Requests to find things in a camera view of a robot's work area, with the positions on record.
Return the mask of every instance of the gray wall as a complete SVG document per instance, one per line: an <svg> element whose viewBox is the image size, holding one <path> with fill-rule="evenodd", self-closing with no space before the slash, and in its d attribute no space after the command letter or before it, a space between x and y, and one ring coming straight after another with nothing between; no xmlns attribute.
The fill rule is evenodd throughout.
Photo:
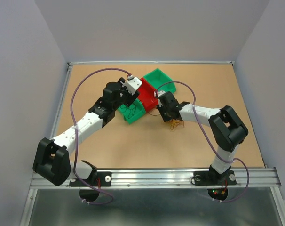
<svg viewBox="0 0 285 226"><path fill-rule="evenodd" d="M285 0L271 0L235 62L264 161L285 199Z"/></svg>
<svg viewBox="0 0 285 226"><path fill-rule="evenodd" d="M0 0L0 226L19 225L38 141L50 135L66 72L33 0Z"/></svg>
<svg viewBox="0 0 285 226"><path fill-rule="evenodd" d="M36 0L68 62L235 60L269 0Z"/></svg>

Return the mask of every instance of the cardboard surface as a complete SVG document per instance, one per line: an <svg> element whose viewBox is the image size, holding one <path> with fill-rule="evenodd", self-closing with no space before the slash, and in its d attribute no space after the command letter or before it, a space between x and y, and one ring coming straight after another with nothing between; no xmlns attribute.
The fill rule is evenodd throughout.
<svg viewBox="0 0 285 226"><path fill-rule="evenodd" d="M263 167L261 153L248 117L248 113L231 65L75 65L63 103L57 134L72 126L70 114L71 96L80 81L91 72L105 68L119 67L138 78L160 68L170 78L190 85L196 93L196 105L210 108L232 106L249 129L249 135L237 151L247 166ZM78 90L74 100L74 113L79 120L102 95L106 83L117 81L126 74L105 71L93 75ZM193 95L181 84L176 84L174 94L179 102L193 101ZM216 146L210 128L205 128ZM128 125L116 111L115 118L103 129L94 133L79 147L79 161L86 160L99 168L178 168L209 167L214 153L206 142L199 126L185 122L171 130L170 123L164 123L161 116L144 115ZM242 167L239 162L233 166Z"/></svg>

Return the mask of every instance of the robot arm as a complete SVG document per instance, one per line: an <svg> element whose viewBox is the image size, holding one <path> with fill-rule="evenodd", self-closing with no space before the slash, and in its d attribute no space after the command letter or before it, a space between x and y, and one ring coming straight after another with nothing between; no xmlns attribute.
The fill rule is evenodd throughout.
<svg viewBox="0 0 285 226"><path fill-rule="evenodd" d="M136 77L125 81L109 82L103 90L103 96L88 110L74 126L62 134L52 138L43 138L37 147L33 170L52 182L61 185L68 178L75 178L71 171L70 155L76 146L75 129L78 130L78 144L81 144L94 132L110 122L115 111L122 105L130 106L138 97L138 88L142 82ZM86 179L94 171L95 166L82 161L77 164L77 174Z"/></svg>
<svg viewBox="0 0 285 226"><path fill-rule="evenodd" d="M245 137L248 129L241 121L239 116L230 106L222 109L205 108L194 106L189 102L179 103L171 92L161 91L158 93L158 110L164 121L177 119L181 121L198 122L193 111L195 111L200 124L209 126L212 129L216 143L218 144L217 153L225 161L215 156L209 171L213 184L225 179L227 171L231 167L232 159Z"/></svg>

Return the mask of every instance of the black mounting bracket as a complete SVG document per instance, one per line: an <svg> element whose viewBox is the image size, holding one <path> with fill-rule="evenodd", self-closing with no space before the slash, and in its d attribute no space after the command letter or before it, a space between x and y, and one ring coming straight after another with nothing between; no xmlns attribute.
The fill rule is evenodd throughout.
<svg viewBox="0 0 285 226"><path fill-rule="evenodd" d="M61 185L71 172L66 147L60 147L46 137L38 143L33 170L54 185Z"/></svg>
<svg viewBox="0 0 285 226"><path fill-rule="evenodd" d="M191 183L196 186L222 186L225 185L236 185L236 176L234 171L227 170L221 175L217 175L211 170L198 170L194 171L194 176L191 178Z"/></svg>

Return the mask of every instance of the purple cable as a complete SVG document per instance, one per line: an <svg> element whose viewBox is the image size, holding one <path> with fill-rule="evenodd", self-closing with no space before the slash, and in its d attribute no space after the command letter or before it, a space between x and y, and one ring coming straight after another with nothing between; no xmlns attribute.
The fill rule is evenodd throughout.
<svg viewBox="0 0 285 226"><path fill-rule="evenodd" d="M239 198L242 197L242 195L247 191L247 188L248 188L248 186L249 186L250 175L249 175L249 170L248 170L246 164L245 164L241 159L239 159L239 158L233 158L232 161L227 161L227 160L223 159L223 158L217 153L217 151L215 150L215 148L214 148L212 142L209 140L209 137L208 137L208 135L206 134L206 132L205 132L205 130L204 130L204 128L203 128L203 126L202 126L200 120L199 120L199 117L198 117L197 112L196 112L196 109L195 109L196 95L195 95L195 92L193 91L193 89L192 89L189 85L187 85L187 84L185 84L184 82L181 82L181 81L168 81L168 82L166 82L166 83L160 85L160 86L157 88L157 90L156 90L156 96L157 96L158 90L159 90L161 87L163 87L164 85L169 84L169 83L179 83L179 84L182 84L182 85L186 86L187 88L189 88L189 90L192 92L192 94L193 94L193 96L194 96L193 112L194 112L194 115L195 115L195 117L196 117L196 121L197 121L197 123L198 123L198 125L199 125L199 127L200 127L200 129L201 129L201 131L202 131L202 133L203 133L203 135L205 136L205 139L207 140L209 146L211 147L212 151L214 152L214 154L215 154L221 161L223 161L223 162L225 162L225 163L233 163L234 160L238 160L238 161L240 161L240 162L243 164L243 166L245 167L246 173L247 173L247 183L246 183L246 187L245 187L244 191L243 191L240 195L238 195L237 197L235 197L235 198L233 198L233 199L226 200L226 201L221 201L221 202L233 202L233 201L239 199Z"/></svg>
<svg viewBox="0 0 285 226"><path fill-rule="evenodd" d="M102 202L102 203L92 203L92 202L88 203L88 202L87 202L87 203L90 204L90 205L104 205L104 204L108 204L108 203L110 203L110 202L112 202L112 201L114 200L114 197L113 197L112 194L110 194L110 193L108 193L108 192L105 192L105 191L103 191L103 190L101 190L101 189L97 189L97 188L91 186L90 184L88 184L87 182L85 182L82 178L80 178L80 177L78 176L78 174L76 173L76 166L77 166L77 160L78 160L78 150L79 150L79 134L78 134L78 130L77 130L77 127L76 127L76 126L77 126L77 121L76 121L75 115L74 115L74 113L73 113L73 107L72 107L72 105L73 105L73 100L74 100L74 98L75 98L75 96L76 96L76 93L77 93L78 89L80 88L80 86L83 84L83 82L85 82L90 76L92 76L92 75L94 75L94 74L96 74L96 73L98 73L98 72L103 72L103 71L108 71L108 70L116 70L116 71L125 72L125 73L128 75L128 77L131 76L131 73L127 72L126 70L123 70L123 69L120 69L120 68L115 68L115 67L109 67L109 68L103 68L103 69L97 70L97 71L95 71L95 72L92 72L92 73L89 74L88 76L86 76L86 77L79 83L79 85L76 87L76 89L75 89L75 91L73 92L73 95L72 95L72 97L71 97L70 111L71 111L71 117L72 117L73 125L75 126L75 142L76 142L76 145L75 145L75 161L74 161L74 164L73 164L73 169L72 169L72 171L73 171L73 173L75 174L75 176L78 178L78 180L81 181L83 184L85 184L86 186L92 188L92 189L95 190L95 191L98 191L98 192L100 192L100 193L103 193L103 194L108 195L108 196L111 197L111 199L110 199L109 201L107 201L107 202Z"/></svg>

